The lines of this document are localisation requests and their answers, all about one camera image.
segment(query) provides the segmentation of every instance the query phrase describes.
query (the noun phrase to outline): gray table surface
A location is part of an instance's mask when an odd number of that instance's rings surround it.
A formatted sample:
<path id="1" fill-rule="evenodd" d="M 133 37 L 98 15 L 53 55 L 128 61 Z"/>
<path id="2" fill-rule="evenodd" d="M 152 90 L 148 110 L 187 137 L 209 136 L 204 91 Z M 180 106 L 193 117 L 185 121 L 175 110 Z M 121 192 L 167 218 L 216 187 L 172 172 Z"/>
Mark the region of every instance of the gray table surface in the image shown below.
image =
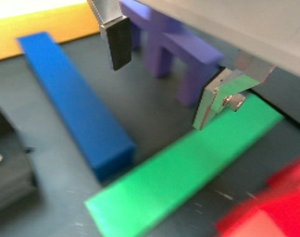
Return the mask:
<path id="1" fill-rule="evenodd" d="M 227 54 L 231 66 L 236 49 L 209 40 Z M 187 66 L 177 60 L 173 73 L 157 80 L 144 68 L 143 51 L 133 54 L 133 62 L 122 70 L 109 69 L 100 35 L 62 47 L 138 144 L 138 164 L 192 130 L 195 109 L 176 100 Z M 0 211 L 0 237 L 101 236 L 84 201 L 102 186 L 22 56 L 0 61 L 0 107 L 26 146 L 36 147 L 30 161 L 40 181 L 40 191 Z M 213 236 L 219 217 L 299 156 L 300 129 L 284 119 L 148 236 Z"/>

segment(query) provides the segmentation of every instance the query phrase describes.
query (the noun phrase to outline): wooden block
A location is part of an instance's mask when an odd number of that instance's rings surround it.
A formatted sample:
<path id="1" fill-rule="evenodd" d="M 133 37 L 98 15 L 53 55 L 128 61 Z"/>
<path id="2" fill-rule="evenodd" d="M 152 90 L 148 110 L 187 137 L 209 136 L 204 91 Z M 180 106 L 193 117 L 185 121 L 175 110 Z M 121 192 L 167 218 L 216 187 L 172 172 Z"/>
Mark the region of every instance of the wooden block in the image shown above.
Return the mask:
<path id="1" fill-rule="evenodd" d="M 48 31 L 57 42 L 68 42 L 100 32 L 90 6 L 77 4 L 0 19 L 0 59 L 24 53 L 17 38 Z"/>

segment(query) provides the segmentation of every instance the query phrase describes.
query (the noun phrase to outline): blue block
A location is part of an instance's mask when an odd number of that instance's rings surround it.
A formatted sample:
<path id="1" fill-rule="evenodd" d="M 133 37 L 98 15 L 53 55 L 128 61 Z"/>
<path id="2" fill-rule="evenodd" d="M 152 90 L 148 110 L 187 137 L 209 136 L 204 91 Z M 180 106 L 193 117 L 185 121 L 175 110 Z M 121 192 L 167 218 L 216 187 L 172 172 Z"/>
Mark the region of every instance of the blue block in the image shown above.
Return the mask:
<path id="1" fill-rule="evenodd" d="M 26 58 L 100 181 L 133 163 L 136 144 L 46 32 L 20 38 Z"/>

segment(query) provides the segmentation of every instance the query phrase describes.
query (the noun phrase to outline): rectangular block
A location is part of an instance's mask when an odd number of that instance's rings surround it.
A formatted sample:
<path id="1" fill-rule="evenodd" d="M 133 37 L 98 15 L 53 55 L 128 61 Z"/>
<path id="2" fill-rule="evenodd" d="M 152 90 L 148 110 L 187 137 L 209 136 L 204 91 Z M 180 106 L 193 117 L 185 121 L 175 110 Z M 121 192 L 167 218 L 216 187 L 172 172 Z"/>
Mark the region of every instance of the rectangular block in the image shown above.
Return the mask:
<path id="1" fill-rule="evenodd" d="M 136 144 L 46 32 L 20 38 L 40 82 L 104 181 L 133 162 Z"/>
<path id="2" fill-rule="evenodd" d="M 240 112 L 224 112 L 86 202 L 104 236 L 141 236 L 208 184 L 283 116 L 251 95 Z"/>

